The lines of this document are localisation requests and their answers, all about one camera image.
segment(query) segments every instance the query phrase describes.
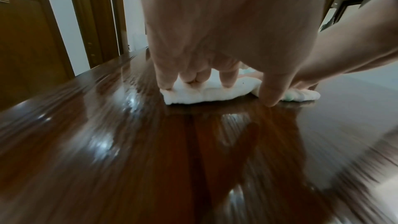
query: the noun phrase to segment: dark frame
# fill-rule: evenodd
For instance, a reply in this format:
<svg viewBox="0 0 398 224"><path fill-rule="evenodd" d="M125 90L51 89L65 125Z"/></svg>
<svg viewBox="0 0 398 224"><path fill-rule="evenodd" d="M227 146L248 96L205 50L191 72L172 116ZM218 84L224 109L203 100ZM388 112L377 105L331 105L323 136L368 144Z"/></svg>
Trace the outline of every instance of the dark frame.
<svg viewBox="0 0 398 224"><path fill-rule="evenodd" d="M336 11L335 14L335 22L334 24L336 24L337 22L339 22L340 18L342 17L344 11L347 9L348 6L350 5L360 5L362 4L364 0L345 0L343 1L343 3L341 3L339 9Z"/></svg>

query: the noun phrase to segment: white cloth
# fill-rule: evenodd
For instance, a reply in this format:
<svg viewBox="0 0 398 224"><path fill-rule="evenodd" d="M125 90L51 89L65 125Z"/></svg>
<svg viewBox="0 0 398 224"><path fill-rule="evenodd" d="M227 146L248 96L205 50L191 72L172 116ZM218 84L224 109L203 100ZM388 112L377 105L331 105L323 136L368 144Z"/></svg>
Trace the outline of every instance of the white cloth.
<svg viewBox="0 0 398 224"><path fill-rule="evenodd" d="M240 69L239 74L255 71L254 69ZM198 102L225 101L252 93L258 97L261 80L252 77L238 78L231 88L224 88L221 84L219 73L212 69L210 78L204 83L186 84L180 77L174 83L172 90L163 90L163 99L167 105L173 103L193 104ZM289 89L286 91L282 101L303 102L318 100L320 94L312 90Z"/></svg>

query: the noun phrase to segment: folded cloth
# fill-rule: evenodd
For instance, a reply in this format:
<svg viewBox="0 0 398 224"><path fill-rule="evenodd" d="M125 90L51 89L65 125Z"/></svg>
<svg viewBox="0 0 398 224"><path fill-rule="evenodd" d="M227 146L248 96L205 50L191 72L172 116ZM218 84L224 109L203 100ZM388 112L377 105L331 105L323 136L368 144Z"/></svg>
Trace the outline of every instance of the folded cloth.
<svg viewBox="0 0 398 224"><path fill-rule="evenodd" d="M239 74L255 71L254 69L240 69ZM219 72L211 70L210 78L204 83L184 83L180 77L174 83L172 90L163 90L163 99L167 105L173 103L193 104L198 102L225 101L252 93L258 97L261 80L253 77L241 77L231 88L224 88L221 84ZM312 90L289 89L284 94L282 101L303 102L318 100L320 94Z"/></svg>

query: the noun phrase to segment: glossy wooden tabletop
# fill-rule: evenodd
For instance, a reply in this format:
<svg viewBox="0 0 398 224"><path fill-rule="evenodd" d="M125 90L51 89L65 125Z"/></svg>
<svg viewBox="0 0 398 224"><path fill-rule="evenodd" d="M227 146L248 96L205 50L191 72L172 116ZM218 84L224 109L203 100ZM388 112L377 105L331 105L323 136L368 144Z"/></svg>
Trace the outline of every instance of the glossy wooden tabletop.
<svg viewBox="0 0 398 224"><path fill-rule="evenodd" d="M398 92L166 106L145 52L0 114L0 223L398 223Z"/></svg>

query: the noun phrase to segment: towel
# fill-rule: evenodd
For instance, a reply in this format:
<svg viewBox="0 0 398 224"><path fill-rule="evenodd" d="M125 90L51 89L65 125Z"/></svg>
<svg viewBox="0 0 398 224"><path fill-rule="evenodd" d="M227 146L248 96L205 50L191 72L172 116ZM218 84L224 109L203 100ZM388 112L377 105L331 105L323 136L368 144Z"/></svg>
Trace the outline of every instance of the towel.
<svg viewBox="0 0 398 224"><path fill-rule="evenodd" d="M254 72L255 70L240 69L239 74ZM253 77L241 77L231 88L224 88L221 84L219 72L215 69L211 70L210 78L204 83L184 83L180 77L174 83L172 90L163 90L163 99L167 105L173 103L193 104L198 102L225 101L236 97L252 93L258 97L261 80ZM312 90L289 89L284 94L282 101L311 101L318 100L320 94Z"/></svg>

